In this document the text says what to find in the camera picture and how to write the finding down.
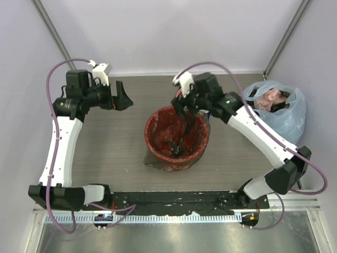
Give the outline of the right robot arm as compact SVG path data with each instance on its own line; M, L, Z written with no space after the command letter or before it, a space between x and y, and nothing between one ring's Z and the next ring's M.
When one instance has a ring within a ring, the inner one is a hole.
M287 194L306 173L310 149L298 148L279 136L250 106L244 106L237 93L224 93L214 74L193 76L185 72L174 77L173 85L179 91L171 104L184 120L188 114L206 110L243 134L271 163L270 172L247 181L237 191L237 200L243 208L252 207L258 198L269 193Z

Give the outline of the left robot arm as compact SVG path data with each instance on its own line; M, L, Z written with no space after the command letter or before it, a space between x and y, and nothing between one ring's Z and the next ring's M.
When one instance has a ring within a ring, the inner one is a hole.
M123 111L133 105L123 83L116 81L117 95L111 94L108 80L109 66L100 64L92 71L73 70L66 73L62 95L53 103L57 119L53 121L52 141L45 169L38 185L31 185L28 195L42 208L80 211L94 203L100 210L112 204L110 188L106 184L72 187L72 164L78 135L89 110Z

